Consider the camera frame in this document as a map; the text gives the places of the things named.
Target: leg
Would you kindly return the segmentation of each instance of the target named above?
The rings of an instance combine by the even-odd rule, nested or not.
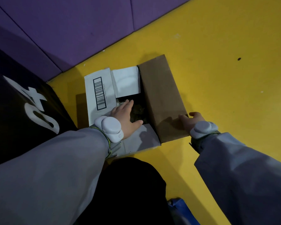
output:
[[[99,178],[94,198],[79,224],[173,224],[165,198],[166,183],[149,163],[124,158]]]

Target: gray sleeve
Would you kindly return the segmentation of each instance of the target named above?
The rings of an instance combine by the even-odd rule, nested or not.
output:
[[[73,224],[93,198],[108,148],[99,130],[85,128],[1,164],[0,224]]]
[[[281,224],[281,162],[227,132],[202,148],[195,166],[232,225]]]

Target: yellow floor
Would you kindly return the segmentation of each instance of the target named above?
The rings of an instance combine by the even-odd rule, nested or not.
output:
[[[188,112],[281,161],[281,0],[192,0],[49,84],[77,123],[84,76],[165,54]],[[229,224],[194,167],[190,137],[135,155],[202,225]]]

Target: barcode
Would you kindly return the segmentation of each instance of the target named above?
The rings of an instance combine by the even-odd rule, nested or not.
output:
[[[105,95],[103,90],[102,78],[98,77],[96,79],[93,79],[93,81],[94,81],[94,88],[95,88],[97,110],[105,109],[106,101],[105,101]]]

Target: wrist device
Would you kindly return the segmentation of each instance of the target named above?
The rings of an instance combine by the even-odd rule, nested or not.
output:
[[[119,120],[114,117],[101,116],[95,119],[94,124],[108,137],[108,139],[117,143],[120,142],[124,133]]]
[[[191,130],[190,135],[194,139],[200,139],[211,133],[217,132],[218,127],[211,121],[199,121]]]

